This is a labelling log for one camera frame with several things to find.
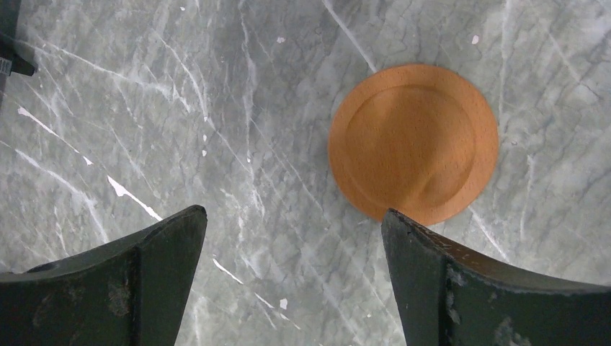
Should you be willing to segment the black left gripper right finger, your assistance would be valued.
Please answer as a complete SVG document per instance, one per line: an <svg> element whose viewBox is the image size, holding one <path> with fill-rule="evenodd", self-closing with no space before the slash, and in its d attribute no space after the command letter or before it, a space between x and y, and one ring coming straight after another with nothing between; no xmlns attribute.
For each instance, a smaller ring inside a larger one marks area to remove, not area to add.
<svg viewBox="0 0 611 346"><path fill-rule="evenodd" d="M500 262L397 210L381 225L408 345L608 345L610 288Z"/></svg>

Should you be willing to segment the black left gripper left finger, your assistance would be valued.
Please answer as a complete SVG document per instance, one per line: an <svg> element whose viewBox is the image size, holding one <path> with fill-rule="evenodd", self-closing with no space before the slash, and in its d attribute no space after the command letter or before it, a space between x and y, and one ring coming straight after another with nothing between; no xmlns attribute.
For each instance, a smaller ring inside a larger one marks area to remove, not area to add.
<svg viewBox="0 0 611 346"><path fill-rule="evenodd" d="M192 205L86 252L2 273L1 343L173 345L206 227L206 210Z"/></svg>

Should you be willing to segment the light wooden coaster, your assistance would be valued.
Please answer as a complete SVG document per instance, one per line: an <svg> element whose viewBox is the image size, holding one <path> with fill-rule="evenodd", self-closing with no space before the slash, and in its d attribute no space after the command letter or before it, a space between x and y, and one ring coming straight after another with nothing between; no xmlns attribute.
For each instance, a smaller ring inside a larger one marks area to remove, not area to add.
<svg viewBox="0 0 611 346"><path fill-rule="evenodd" d="M466 209L499 155L496 118L467 79L412 63L379 71L342 101L328 156L339 190L381 220L397 210L426 226Z"/></svg>

